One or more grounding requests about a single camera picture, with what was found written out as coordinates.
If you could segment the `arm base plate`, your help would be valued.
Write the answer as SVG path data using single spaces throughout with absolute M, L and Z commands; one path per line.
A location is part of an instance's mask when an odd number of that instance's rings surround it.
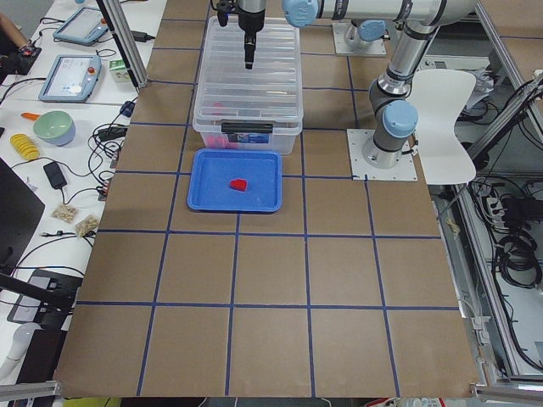
M 384 20 L 353 20 L 333 23 L 335 53 L 340 56 L 382 58 L 386 55 Z
M 397 152 L 384 152 L 374 144 L 371 129 L 347 131 L 352 179 L 358 181 L 417 181 L 413 155 L 405 140 Z

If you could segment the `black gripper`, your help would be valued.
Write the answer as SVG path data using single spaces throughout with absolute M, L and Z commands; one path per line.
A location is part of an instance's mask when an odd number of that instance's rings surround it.
M 265 24 L 265 0 L 222 0 L 211 1 L 221 27 L 228 24 L 230 14 L 238 16 L 238 26 L 244 33 L 244 63 L 247 70 L 252 70 L 255 61 L 256 34 Z

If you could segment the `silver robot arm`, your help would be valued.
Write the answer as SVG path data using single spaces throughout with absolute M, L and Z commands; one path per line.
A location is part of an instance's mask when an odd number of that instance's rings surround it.
M 394 167 L 406 139 L 415 131 L 417 110 L 406 101 L 412 77 L 435 32 L 475 9 L 474 1 L 283 1 L 287 22 L 302 28 L 314 20 L 392 20 L 403 24 L 387 69 L 370 85 L 377 129 L 362 149 L 379 169 Z

